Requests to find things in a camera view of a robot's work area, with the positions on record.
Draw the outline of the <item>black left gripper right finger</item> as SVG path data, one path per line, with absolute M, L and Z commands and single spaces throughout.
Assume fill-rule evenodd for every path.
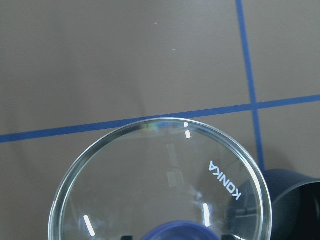
M 222 235 L 221 236 L 221 240 L 234 240 L 234 236 L 233 235 Z

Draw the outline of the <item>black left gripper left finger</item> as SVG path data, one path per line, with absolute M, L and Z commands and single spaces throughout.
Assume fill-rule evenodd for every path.
M 122 236 L 120 240 L 133 240 L 133 237 L 131 235 L 125 235 Z

